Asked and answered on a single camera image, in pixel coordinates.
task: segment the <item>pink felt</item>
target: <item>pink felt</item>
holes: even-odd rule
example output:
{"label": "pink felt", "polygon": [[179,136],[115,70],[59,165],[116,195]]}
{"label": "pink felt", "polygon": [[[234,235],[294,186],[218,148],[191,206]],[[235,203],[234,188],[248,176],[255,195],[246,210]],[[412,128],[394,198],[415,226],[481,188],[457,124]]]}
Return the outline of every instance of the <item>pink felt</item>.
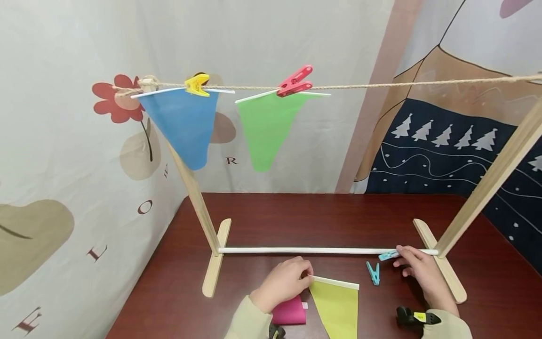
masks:
{"label": "pink felt", "polygon": [[271,322],[275,325],[297,325],[307,322],[307,315],[301,303],[301,297],[295,296],[287,302],[280,303],[272,312]]}

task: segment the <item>child's hand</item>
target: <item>child's hand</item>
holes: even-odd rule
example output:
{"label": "child's hand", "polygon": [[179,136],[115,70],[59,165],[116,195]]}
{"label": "child's hand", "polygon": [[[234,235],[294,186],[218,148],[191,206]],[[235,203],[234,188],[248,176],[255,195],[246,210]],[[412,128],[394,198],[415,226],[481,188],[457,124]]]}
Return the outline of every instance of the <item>child's hand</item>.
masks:
{"label": "child's hand", "polygon": [[403,270],[404,277],[414,277],[422,287],[425,300],[432,309],[448,311],[459,317],[459,311],[454,298],[448,289],[444,277],[435,262],[435,259],[411,246],[397,246],[402,258],[397,259],[394,267],[408,265]]}
{"label": "child's hand", "polygon": [[250,294],[250,300],[263,313],[271,313],[275,306],[292,299],[311,284],[311,277],[301,279],[303,272],[314,274],[311,262],[302,257],[278,264],[263,284]]}

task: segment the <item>light blue clothespin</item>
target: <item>light blue clothespin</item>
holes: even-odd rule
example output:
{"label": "light blue clothespin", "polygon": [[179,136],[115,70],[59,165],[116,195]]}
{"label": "light blue clothespin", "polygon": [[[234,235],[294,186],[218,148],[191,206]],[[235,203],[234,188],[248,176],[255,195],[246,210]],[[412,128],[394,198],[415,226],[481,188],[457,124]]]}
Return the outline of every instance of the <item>light blue clothespin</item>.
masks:
{"label": "light blue clothespin", "polygon": [[382,253],[381,255],[378,256],[380,261],[388,260],[388,259],[391,259],[391,258],[397,258],[397,257],[399,257],[399,252],[397,252],[396,250],[386,252],[386,253]]}
{"label": "light blue clothespin", "polygon": [[380,263],[376,264],[376,271],[372,270],[371,264],[367,261],[367,269],[371,275],[371,280],[373,281],[374,286],[380,285]]}

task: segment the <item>flower stem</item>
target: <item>flower stem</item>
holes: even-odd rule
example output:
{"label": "flower stem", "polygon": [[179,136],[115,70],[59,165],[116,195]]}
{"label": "flower stem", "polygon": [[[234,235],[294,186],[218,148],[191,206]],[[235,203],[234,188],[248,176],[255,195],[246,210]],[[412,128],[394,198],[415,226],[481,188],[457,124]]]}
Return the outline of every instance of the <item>flower stem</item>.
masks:
{"label": "flower stem", "polygon": [[145,125],[143,124],[143,121],[140,121],[141,127],[143,127],[143,131],[145,131],[145,136],[147,137],[147,144],[149,144],[149,154],[152,162],[152,146],[151,146],[151,140],[149,139],[149,133],[151,132],[151,120],[150,118],[147,118],[147,129],[145,129]]}
{"label": "flower stem", "polygon": [[32,239],[32,238],[30,238],[30,237],[28,237],[28,236],[25,236],[25,235],[22,235],[22,234],[19,234],[19,233],[15,232],[15,231],[12,231],[12,230],[10,230],[9,228],[4,227],[4,226],[2,226],[2,225],[0,225],[0,229],[3,230],[4,232],[10,234],[10,235],[16,236],[17,238],[21,238],[21,239]]}

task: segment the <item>beige sleeve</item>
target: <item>beige sleeve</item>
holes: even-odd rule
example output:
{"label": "beige sleeve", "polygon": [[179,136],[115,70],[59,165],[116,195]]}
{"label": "beige sleeve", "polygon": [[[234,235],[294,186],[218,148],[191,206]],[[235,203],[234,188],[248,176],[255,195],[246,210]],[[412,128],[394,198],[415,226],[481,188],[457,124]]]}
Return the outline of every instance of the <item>beige sleeve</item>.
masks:
{"label": "beige sleeve", "polygon": [[235,311],[224,339],[267,339],[272,317],[260,311],[246,296]]}
{"label": "beige sleeve", "polygon": [[472,339],[469,326],[462,319],[442,310],[427,310],[441,319],[440,324],[425,325],[422,339]]}

